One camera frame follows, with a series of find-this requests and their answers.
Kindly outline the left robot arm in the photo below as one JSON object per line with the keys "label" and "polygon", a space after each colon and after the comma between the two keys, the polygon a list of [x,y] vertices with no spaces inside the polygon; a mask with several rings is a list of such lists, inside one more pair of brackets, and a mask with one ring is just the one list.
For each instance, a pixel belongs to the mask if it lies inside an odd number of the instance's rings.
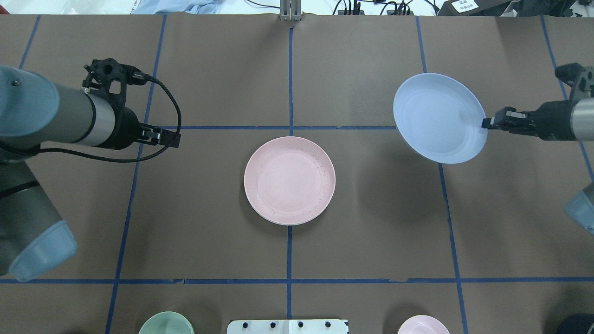
{"label": "left robot arm", "polygon": [[[161,80],[113,58],[84,67],[81,87],[2,65],[1,74],[1,275],[27,283],[63,264],[78,250],[29,160],[68,154],[108,163],[153,159],[181,139],[181,108]],[[128,85],[158,85],[176,112],[167,130],[143,123],[127,106]]]}

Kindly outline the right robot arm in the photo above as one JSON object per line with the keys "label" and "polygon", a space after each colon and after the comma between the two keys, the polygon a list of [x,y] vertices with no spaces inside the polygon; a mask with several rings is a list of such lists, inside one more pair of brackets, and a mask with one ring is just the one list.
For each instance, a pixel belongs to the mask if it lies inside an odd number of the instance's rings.
{"label": "right robot arm", "polygon": [[577,142],[590,183],[564,206],[566,215],[585,231],[594,232],[593,159],[585,150],[586,141],[593,141],[594,102],[586,97],[577,102],[552,101],[533,111],[504,107],[494,116],[484,118],[481,127],[513,135],[537,137],[543,141]]}

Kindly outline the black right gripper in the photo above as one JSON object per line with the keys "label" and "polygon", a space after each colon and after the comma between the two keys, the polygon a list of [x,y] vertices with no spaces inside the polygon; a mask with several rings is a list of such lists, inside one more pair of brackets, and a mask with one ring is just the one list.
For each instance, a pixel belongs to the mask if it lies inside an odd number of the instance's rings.
{"label": "black right gripper", "polygon": [[573,105],[569,101],[547,102],[534,111],[502,108],[493,117],[484,118],[481,128],[545,141],[577,141],[571,125],[572,112]]}

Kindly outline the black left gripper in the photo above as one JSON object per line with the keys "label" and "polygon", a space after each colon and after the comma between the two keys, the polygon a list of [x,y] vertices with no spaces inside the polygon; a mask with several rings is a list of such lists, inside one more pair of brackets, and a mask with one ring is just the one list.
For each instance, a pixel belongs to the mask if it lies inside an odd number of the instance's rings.
{"label": "black left gripper", "polygon": [[181,134],[140,123],[136,114],[127,107],[116,109],[115,125],[110,135],[110,149],[121,150],[140,142],[151,146],[178,148]]}

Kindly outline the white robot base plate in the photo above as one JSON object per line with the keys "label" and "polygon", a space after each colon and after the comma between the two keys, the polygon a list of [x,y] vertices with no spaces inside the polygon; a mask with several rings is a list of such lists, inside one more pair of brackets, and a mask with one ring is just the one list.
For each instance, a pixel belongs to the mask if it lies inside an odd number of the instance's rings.
{"label": "white robot base plate", "polygon": [[348,334],[348,321],[341,319],[276,319],[232,321],[227,334]]}

